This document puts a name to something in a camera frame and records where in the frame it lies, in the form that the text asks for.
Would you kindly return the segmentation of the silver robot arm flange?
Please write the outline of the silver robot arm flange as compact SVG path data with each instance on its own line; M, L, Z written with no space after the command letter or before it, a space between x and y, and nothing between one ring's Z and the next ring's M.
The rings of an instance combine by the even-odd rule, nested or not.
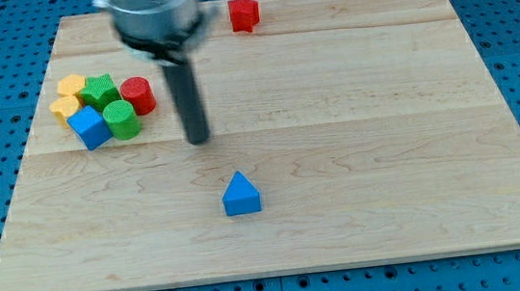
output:
M208 37L219 14L199 0L91 0L109 14L120 41L165 66L184 65Z

